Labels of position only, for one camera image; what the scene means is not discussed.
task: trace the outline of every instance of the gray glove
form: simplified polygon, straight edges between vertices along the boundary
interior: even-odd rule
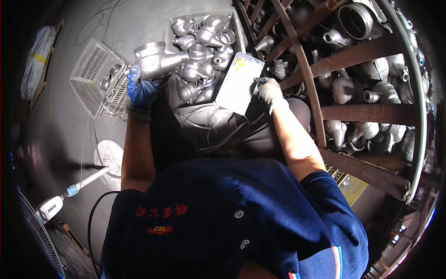
[[[259,88],[259,96],[265,101],[269,109],[269,114],[273,112],[273,108],[289,108],[288,102],[283,98],[282,90],[279,83],[271,78],[257,79]]]

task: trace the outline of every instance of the yellow tape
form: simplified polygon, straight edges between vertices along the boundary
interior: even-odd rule
[[[46,58],[42,57],[40,54],[38,53],[34,53],[34,52],[30,52],[29,53],[30,57],[34,57],[35,59],[37,59],[37,61],[42,62],[43,64],[45,64],[46,62]]]

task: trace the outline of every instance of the wrist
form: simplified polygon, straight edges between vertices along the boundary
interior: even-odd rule
[[[269,114],[271,115],[273,112],[280,111],[283,109],[289,109],[289,104],[284,98],[279,98],[274,100],[269,106]]]

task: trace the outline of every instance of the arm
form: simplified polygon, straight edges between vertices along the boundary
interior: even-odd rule
[[[274,108],[273,119],[288,168],[300,181],[315,171],[326,171],[313,139],[289,108]]]
[[[128,73],[127,132],[121,168],[121,190],[145,192],[155,181],[155,165],[150,142],[150,112],[152,102],[166,78],[140,80],[140,68],[134,65]]]
[[[121,169],[121,191],[145,192],[155,180],[150,124],[128,118]]]
[[[259,95],[273,115],[288,168],[299,182],[310,173],[326,171],[318,148],[289,109],[280,85],[275,79],[262,78],[260,82]]]

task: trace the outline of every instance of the plastic crate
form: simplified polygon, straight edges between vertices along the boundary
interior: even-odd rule
[[[124,117],[125,103],[127,102],[127,83],[128,79],[124,75],[124,71],[118,72],[116,79],[112,81],[108,90],[107,97],[103,99],[100,115],[117,115]]]
[[[110,68],[116,64],[120,64],[121,68],[113,77],[114,80],[111,81],[108,90],[105,92],[100,89],[99,83],[109,74]],[[122,73],[126,67],[127,63],[103,43],[97,41],[95,38],[92,38],[88,42],[71,73],[70,83],[77,97],[92,118],[96,119],[107,113],[104,111],[102,104],[105,96],[113,97],[110,94],[111,91],[117,94],[120,102],[124,98],[127,98],[125,94],[127,83],[125,83],[125,88],[123,89],[125,92],[121,93],[121,90],[114,90],[115,86],[112,86],[117,83],[123,84],[119,80],[122,78]],[[123,107],[117,104],[115,114],[121,117],[124,116],[125,109]]]

